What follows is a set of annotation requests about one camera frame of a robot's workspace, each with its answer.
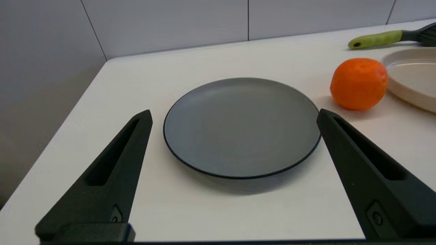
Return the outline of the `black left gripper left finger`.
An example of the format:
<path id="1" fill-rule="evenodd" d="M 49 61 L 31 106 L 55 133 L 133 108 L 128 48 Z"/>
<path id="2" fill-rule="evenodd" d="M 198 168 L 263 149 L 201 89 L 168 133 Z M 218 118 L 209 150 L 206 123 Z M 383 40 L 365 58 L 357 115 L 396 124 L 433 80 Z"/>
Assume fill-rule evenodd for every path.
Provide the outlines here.
<path id="1" fill-rule="evenodd" d="M 129 224 L 153 125 L 132 117 L 35 227 L 40 242 L 133 242 Z"/>

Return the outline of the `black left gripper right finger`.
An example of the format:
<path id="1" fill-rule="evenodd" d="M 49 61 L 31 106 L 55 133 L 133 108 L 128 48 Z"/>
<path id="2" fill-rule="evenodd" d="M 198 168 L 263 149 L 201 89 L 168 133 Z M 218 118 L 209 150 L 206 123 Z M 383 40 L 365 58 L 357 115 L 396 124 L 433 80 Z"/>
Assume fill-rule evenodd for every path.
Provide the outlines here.
<path id="1" fill-rule="evenodd" d="M 366 239 L 435 241 L 435 191 L 336 113 L 316 122 Z"/>

